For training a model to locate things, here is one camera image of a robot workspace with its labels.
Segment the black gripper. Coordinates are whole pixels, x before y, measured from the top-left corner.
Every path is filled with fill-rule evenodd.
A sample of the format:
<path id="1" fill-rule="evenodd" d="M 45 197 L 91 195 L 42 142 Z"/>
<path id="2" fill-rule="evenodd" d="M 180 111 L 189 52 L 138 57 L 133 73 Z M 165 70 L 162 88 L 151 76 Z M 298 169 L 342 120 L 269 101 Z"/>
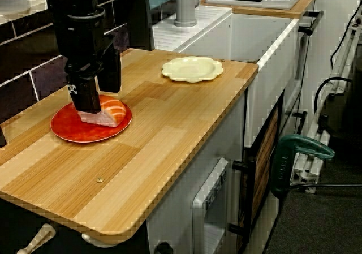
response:
<path id="1" fill-rule="evenodd" d="M 67 58 L 68 92 L 77 111 L 101 111 L 94 75 L 101 91 L 118 93 L 122 74 L 119 52 L 111 38 L 104 38 L 104 9 L 75 15 L 65 9 L 53 11 L 58 49 Z"/>

